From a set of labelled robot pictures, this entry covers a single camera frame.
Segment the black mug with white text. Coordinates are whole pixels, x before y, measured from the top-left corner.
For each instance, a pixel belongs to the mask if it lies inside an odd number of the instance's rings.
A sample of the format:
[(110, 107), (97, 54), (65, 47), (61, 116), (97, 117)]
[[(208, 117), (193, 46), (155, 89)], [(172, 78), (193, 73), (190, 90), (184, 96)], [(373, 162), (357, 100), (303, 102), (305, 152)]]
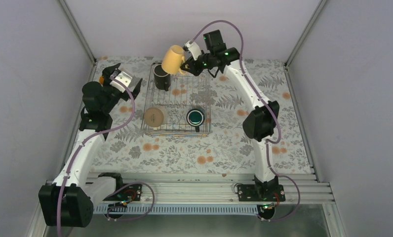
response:
[(153, 74), (156, 88), (168, 91), (171, 86), (171, 75), (163, 70), (161, 64), (154, 67)]

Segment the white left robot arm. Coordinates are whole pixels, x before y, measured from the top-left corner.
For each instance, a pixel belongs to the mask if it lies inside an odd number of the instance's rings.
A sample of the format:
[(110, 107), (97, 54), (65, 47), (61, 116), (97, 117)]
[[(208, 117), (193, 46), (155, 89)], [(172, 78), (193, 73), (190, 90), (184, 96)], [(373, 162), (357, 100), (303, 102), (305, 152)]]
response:
[(142, 78), (123, 71), (120, 64), (102, 70), (99, 81), (82, 87), (83, 108), (77, 140), (63, 169), (50, 185), (39, 190), (39, 202), (48, 226), (86, 227), (94, 208), (106, 197), (113, 200), (124, 195), (119, 173), (103, 173), (87, 184), (91, 165), (113, 127), (110, 115), (120, 100), (134, 101), (141, 90)]

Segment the white floral mug orange inside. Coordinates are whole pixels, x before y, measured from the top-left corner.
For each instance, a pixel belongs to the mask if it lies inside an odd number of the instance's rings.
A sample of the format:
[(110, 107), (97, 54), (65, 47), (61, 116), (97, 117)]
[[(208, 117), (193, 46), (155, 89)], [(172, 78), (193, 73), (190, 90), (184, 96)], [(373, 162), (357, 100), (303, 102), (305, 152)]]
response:
[(99, 78), (99, 83), (100, 83), (101, 85), (105, 85), (105, 78), (104, 78), (103, 76), (100, 76), (100, 78)]

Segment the yellow mug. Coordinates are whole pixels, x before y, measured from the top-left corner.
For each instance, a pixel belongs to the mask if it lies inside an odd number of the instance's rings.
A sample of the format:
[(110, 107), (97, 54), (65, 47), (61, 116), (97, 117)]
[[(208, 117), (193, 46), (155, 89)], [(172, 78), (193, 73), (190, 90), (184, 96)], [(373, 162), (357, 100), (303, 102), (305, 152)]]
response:
[(173, 45), (166, 52), (161, 67), (168, 74), (174, 75), (181, 73), (185, 75), (186, 72), (181, 70), (181, 66), (184, 63), (185, 55), (183, 48), (179, 45)]

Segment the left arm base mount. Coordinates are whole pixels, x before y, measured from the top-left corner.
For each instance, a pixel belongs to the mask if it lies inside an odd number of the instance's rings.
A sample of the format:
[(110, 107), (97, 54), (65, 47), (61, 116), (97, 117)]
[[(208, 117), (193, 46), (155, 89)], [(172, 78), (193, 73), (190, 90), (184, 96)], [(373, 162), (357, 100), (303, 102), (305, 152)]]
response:
[(95, 204), (112, 202), (104, 214), (110, 220), (119, 220), (123, 215), (115, 212), (120, 208), (127, 208), (131, 202), (141, 198), (142, 184), (124, 183), (120, 173), (101, 173), (93, 184), (97, 186), (93, 199)]

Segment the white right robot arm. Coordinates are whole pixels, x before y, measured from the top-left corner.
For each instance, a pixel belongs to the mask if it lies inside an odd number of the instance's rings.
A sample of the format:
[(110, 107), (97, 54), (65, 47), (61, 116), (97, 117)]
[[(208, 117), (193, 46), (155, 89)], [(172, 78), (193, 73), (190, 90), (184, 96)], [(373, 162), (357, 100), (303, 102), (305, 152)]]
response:
[(203, 52), (192, 39), (184, 44), (183, 49), (191, 56), (181, 65), (181, 69), (198, 76), (203, 70), (217, 68), (235, 87), (248, 106), (249, 115), (242, 123), (245, 135), (251, 140), (256, 160), (255, 196), (267, 201), (274, 194), (272, 185), (278, 183), (269, 152), (269, 144), (274, 130), (280, 130), (277, 121), (279, 103), (271, 101), (256, 85), (246, 69), (242, 50), (227, 48), (220, 31), (215, 30), (203, 35), (208, 52)]

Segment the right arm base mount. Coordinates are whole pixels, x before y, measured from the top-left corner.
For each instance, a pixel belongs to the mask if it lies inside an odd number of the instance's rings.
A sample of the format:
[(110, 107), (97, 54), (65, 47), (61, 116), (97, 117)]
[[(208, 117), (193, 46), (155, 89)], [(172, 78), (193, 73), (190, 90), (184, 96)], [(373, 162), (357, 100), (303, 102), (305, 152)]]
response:
[(257, 205), (259, 219), (270, 220), (275, 215), (275, 209), (281, 202), (286, 201), (283, 185), (278, 181), (265, 183), (237, 183), (233, 191), (242, 202), (261, 202)]

